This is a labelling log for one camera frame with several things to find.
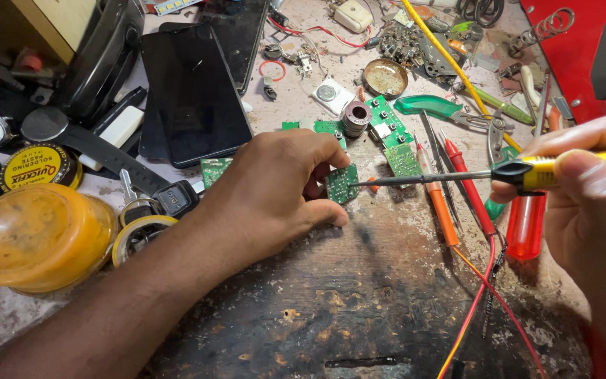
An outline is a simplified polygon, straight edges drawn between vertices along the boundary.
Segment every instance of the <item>phone screen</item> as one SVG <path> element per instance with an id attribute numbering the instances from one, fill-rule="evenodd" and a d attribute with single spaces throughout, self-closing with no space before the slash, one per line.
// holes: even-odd
<path id="1" fill-rule="evenodd" d="M 172 166 L 229 154 L 251 139 L 211 26 L 146 34 L 141 54 Z"/>
<path id="2" fill-rule="evenodd" d="M 266 0 L 212 0 L 204 3 L 200 22 L 214 29 L 240 94 L 249 84 L 269 3 Z"/>

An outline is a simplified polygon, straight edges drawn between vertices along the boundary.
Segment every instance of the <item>jar lid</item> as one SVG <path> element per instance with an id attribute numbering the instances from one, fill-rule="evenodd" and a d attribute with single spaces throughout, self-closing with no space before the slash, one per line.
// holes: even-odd
<path id="1" fill-rule="evenodd" d="M 0 285 L 56 274 L 82 240 L 88 200 L 56 184 L 22 187 L 0 197 Z"/>
<path id="2" fill-rule="evenodd" d="M 23 185 L 57 183 L 79 186 L 83 168 L 71 152 L 47 142 L 14 152 L 0 171 L 0 187 L 9 192 Z"/>

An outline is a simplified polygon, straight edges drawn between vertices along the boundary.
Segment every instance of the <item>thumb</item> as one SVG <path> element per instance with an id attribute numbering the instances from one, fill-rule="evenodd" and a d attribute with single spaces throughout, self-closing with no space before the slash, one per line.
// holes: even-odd
<path id="1" fill-rule="evenodd" d="M 348 213 L 343 207 L 327 199 L 306 202 L 299 209 L 299 215 L 306 230 L 323 222 L 328 222 L 337 227 L 344 227 L 349 222 Z"/>
<path id="2" fill-rule="evenodd" d="M 568 151 L 555 160 L 553 172 L 575 203 L 606 203 L 606 160 L 592 152 Z"/>

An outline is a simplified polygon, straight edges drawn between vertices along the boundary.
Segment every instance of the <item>orange plastic jar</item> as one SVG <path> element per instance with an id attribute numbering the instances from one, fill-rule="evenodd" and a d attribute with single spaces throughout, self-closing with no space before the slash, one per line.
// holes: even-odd
<path id="1" fill-rule="evenodd" d="M 98 198 L 59 184 L 0 197 L 0 285 L 49 293 L 78 284 L 109 258 L 116 215 Z"/>

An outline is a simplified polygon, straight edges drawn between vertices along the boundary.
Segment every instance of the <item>yellow screwdriver handle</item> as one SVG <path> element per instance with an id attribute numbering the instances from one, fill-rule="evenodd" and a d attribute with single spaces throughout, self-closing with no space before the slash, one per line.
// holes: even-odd
<path id="1" fill-rule="evenodd" d="M 606 160 L 606 152 L 598 152 L 595 155 Z M 523 176 L 523 189 L 525 191 L 548 190 L 558 186 L 556 176 L 553 174 L 555 157 L 526 157 L 522 161 L 533 166 L 533 169 Z"/>

